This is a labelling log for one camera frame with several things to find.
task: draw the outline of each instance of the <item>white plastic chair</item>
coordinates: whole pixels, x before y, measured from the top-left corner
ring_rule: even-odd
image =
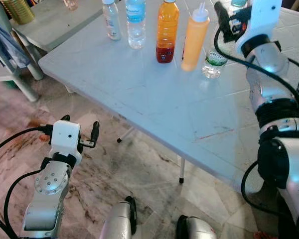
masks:
[[[12,26],[10,25],[9,19],[0,4],[0,26],[4,28],[7,32],[12,31]],[[12,65],[10,60],[6,57],[2,52],[2,48],[0,45],[0,61],[5,65],[6,70],[0,69],[0,81],[10,81],[13,80],[15,84],[19,87],[19,89],[24,93],[24,95],[31,102],[35,102],[38,99],[38,94],[20,77],[20,68]],[[35,66],[32,62],[27,65],[28,70],[33,75],[34,79],[41,80],[43,78],[42,71]]]

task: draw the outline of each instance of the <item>blue label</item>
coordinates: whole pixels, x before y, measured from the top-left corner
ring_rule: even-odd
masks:
[[[138,23],[145,19],[145,2],[126,6],[126,15],[129,22]]]

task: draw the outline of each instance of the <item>tiled floor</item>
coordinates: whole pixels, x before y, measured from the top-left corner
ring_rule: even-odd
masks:
[[[138,208],[134,238],[173,239],[182,214],[206,220],[221,239],[252,239],[257,230],[277,233],[277,219],[253,211],[239,193],[188,162],[185,183],[179,185],[177,155],[141,132],[117,144],[116,138],[129,127],[122,119],[77,94],[68,94],[52,79],[32,85],[41,94],[35,104],[0,83],[0,142],[31,121],[53,123],[65,114],[81,124],[85,136],[95,120],[101,123],[97,147],[84,149],[82,163],[71,176],[61,239],[98,238],[112,205],[128,195],[136,198]],[[49,151],[49,145],[38,136],[29,133],[0,150],[0,216],[10,184],[19,175],[38,169]],[[33,178],[22,180],[13,193],[9,215],[16,232],[32,193]]]

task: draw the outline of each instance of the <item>blue cloth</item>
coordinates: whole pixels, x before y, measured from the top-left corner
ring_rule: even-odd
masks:
[[[9,59],[13,59],[20,68],[26,67],[30,60],[24,50],[18,45],[9,32],[0,26],[0,45],[2,45],[2,53]]]

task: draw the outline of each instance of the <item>orange juice bottle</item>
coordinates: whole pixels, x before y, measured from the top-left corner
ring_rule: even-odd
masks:
[[[156,57],[169,63],[174,56],[179,10],[175,0],[164,0],[158,11]]]
[[[188,20],[183,62],[181,64],[184,71],[195,69],[201,48],[204,44],[209,22],[210,19],[208,11],[205,9],[205,3],[201,3],[199,9],[194,10],[193,15]]]

